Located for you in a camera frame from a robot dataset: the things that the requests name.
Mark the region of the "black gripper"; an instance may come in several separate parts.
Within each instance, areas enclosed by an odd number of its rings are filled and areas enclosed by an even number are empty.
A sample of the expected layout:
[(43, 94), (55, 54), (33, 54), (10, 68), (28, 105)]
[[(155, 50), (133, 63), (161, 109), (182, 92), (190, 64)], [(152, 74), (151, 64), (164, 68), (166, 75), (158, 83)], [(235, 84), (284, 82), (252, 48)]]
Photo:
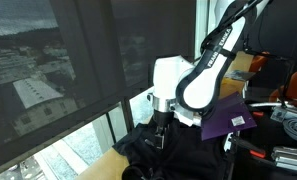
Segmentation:
[(156, 132), (155, 132), (155, 146), (158, 149), (162, 149), (164, 147), (164, 133), (169, 128), (169, 124), (174, 119), (173, 112), (160, 112), (155, 110), (153, 115), (153, 120), (157, 124)]

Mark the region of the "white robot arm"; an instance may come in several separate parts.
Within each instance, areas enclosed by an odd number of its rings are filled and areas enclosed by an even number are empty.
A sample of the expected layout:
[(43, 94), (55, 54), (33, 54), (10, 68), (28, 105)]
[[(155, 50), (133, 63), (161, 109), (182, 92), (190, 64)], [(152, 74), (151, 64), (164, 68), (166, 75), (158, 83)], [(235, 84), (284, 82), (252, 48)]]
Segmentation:
[(222, 79), (236, 57), (241, 35), (255, 24), (271, 1), (217, 0), (216, 27), (202, 41), (196, 63), (181, 55), (155, 61), (153, 91), (147, 99), (154, 109), (156, 148), (165, 148), (173, 119), (192, 126), (209, 118), (218, 100)]

